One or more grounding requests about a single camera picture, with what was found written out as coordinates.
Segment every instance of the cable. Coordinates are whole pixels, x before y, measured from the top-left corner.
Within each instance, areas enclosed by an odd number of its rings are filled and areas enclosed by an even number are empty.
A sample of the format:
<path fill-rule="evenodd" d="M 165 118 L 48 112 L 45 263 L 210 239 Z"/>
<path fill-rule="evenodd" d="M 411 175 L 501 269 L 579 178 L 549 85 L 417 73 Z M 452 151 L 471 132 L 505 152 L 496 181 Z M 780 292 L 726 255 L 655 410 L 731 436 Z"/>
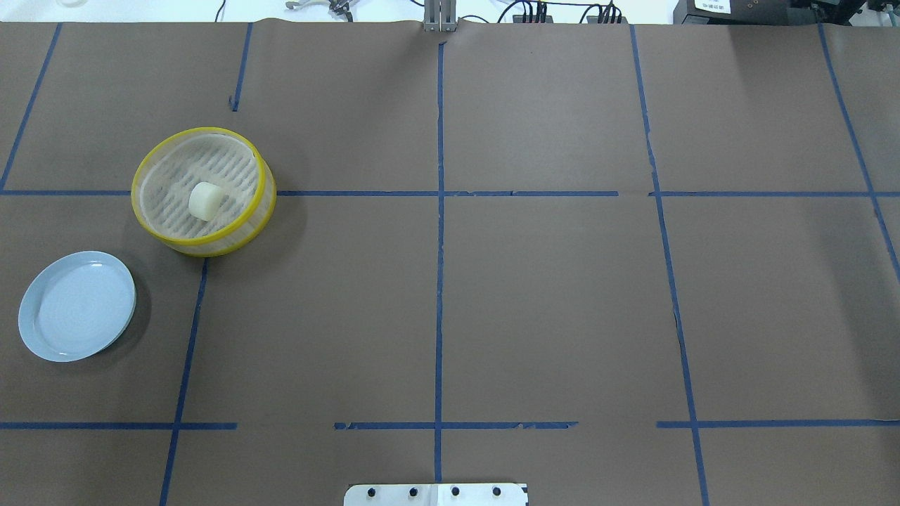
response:
<path fill-rule="evenodd" d="M 528 2 L 527 0 L 516 0 L 512 4 L 507 5 L 506 9 L 503 9 L 503 12 L 500 13 L 500 17 L 497 18 L 497 23 L 501 23 L 503 21 L 503 16 L 505 16 L 506 13 L 509 12 L 509 9 L 511 9 L 513 7 L 513 5 L 515 5 L 515 4 L 527 5 L 528 6 L 528 17 L 531 18 L 531 16 L 534 15 L 534 11 L 531 10 L 532 9 L 531 2 Z M 525 19 L 525 7 L 522 7 L 522 16 L 523 16 L 522 19 L 524 20 Z"/>
<path fill-rule="evenodd" d="M 228 2 L 228 0 L 222 0 L 222 5 L 219 5 L 219 10 L 216 11 L 216 19 L 212 20 L 213 23 L 218 23 L 218 22 L 219 22 L 219 14 L 221 14 L 221 13 L 222 13 L 222 9 L 225 8 L 225 2 Z"/>
<path fill-rule="evenodd" d="M 463 17 L 461 17 L 461 18 L 459 18 L 459 19 L 466 19 L 466 18 L 480 19 L 480 20 L 484 21 L 484 22 L 487 23 L 487 24 L 491 24 L 490 21 L 488 21 L 488 20 L 482 18 L 481 16 L 476 16 L 475 14 L 469 14 L 469 15 L 463 16 Z"/>
<path fill-rule="evenodd" d="M 588 17 L 588 13 L 590 12 L 590 9 L 593 9 L 594 7 L 597 7 L 597 10 L 598 10 L 597 16 L 600 16 L 601 14 L 603 14 L 603 5 L 594 4 L 584 10 L 584 14 L 581 15 L 581 19 L 578 20 L 578 24 L 584 23 L 585 18 Z"/>

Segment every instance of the white cylinder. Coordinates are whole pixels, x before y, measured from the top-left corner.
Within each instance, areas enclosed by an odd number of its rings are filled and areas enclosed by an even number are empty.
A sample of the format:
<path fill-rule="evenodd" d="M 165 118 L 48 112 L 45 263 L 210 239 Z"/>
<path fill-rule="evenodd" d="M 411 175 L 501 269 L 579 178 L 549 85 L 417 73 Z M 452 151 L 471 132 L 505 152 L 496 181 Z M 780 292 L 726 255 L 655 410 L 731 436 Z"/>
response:
<path fill-rule="evenodd" d="M 213 183 L 203 181 L 191 190 L 191 196 L 187 201 L 187 211 L 194 218 L 209 221 L 219 211 L 224 198 L 225 190 Z"/>

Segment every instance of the white metal bracket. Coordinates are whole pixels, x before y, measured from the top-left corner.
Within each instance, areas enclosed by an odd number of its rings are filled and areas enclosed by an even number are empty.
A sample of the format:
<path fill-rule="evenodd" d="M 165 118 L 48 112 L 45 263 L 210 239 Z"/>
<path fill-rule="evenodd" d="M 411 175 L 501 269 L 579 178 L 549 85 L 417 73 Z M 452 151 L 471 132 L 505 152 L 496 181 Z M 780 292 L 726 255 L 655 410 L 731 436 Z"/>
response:
<path fill-rule="evenodd" d="M 456 0 L 423 0 L 426 32 L 456 32 Z"/>
<path fill-rule="evenodd" d="M 431 483 L 353 485 L 344 506 L 528 506 L 520 483 Z"/>

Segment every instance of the yellow rimmed container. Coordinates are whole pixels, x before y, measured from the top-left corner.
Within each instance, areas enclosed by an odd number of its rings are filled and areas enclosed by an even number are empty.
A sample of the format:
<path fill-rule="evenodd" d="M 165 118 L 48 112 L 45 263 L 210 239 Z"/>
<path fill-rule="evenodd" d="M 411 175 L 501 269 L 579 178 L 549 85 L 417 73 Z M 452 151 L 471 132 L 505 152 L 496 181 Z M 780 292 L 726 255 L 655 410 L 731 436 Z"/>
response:
<path fill-rule="evenodd" d="M 208 221 L 190 203 L 202 184 L 222 190 Z M 249 140 L 222 128 L 195 128 L 163 140 L 140 162 L 131 207 L 140 225 L 170 248 L 216 257 L 265 227 L 275 209 L 275 180 Z"/>

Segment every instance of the round white plate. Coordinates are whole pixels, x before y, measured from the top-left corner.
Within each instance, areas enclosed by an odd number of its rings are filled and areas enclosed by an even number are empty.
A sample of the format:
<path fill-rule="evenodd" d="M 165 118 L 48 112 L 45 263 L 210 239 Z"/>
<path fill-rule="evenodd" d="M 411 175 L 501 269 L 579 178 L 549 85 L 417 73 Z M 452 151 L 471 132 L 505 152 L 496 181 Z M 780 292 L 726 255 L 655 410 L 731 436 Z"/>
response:
<path fill-rule="evenodd" d="M 71 362 L 112 344 L 128 327 L 136 301 L 134 280 L 118 258 L 73 253 L 31 282 L 19 306 L 19 333 L 38 357 Z"/>

